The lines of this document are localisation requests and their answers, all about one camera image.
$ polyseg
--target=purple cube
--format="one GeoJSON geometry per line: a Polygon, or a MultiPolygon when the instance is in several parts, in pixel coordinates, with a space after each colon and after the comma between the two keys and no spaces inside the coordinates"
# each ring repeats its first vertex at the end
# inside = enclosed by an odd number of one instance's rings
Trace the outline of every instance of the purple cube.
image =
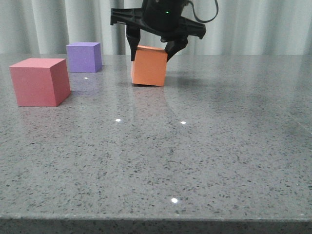
{"type": "Polygon", "coordinates": [[[102,68],[101,44],[75,42],[66,46],[70,72],[98,72],[102,68]]]}

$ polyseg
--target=red cube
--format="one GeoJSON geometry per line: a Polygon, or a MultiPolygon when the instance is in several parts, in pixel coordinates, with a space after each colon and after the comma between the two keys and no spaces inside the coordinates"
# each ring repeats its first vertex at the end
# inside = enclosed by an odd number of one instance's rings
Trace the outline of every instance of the red cube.
{"type": "Polygon", "coordinates": [[[163,86],[168,54],[161,48],[139,45],[132,64],[133,84],[163,86]]]}
{"type": "Polygon", "coordinates": [[[63,58],[29,58],[10,72],[19,106],[56,107],[71,93],[63,58]]]}

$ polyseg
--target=orange cube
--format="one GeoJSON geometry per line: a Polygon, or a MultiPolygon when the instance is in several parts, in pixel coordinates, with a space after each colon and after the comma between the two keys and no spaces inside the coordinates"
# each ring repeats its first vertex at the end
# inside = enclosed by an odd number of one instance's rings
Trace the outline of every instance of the orange cube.
{"type": "Polygon", "coordinates": [[[161,48],[139,45],[132,63],[133,84],[163,86],[166,78],[167,53],[161,48]]]}

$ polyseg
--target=speckled stone surface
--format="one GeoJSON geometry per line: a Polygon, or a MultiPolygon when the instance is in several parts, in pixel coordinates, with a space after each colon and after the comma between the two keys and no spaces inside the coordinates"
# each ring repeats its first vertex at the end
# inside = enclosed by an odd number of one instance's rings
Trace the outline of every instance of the speckled stone surface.
{"type": "Polygon", "coordinates": [[[175,56],[164,87],[104,56],[18,107],[29,57],[0,55],[0,233],[312,233],[311,56],[175,56]]]}

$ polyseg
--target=curtain fold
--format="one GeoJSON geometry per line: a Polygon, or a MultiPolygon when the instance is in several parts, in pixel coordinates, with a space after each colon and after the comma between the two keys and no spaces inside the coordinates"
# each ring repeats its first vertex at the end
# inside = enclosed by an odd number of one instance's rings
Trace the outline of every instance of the curtain fold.
{"type": "MultiPolygon", "coordinates": [[[[312,54],[311,0],[218,0],[219,16],[203,40],[189,37],[188,55],[312,54]]],[[[213,0],[194,0],[197,15],[215,14],[213,0]]],[[[103,54],[130,54],[124,25],[110,25],[111,8],[142,0],[0,0],[0,53],[64,54],[76,41],[98,41],[103,54]]],[[[190,6],[183,16],[194,19],[190,6]]],[[[141,32],[140,44],[164,48],[141,32]]]]}

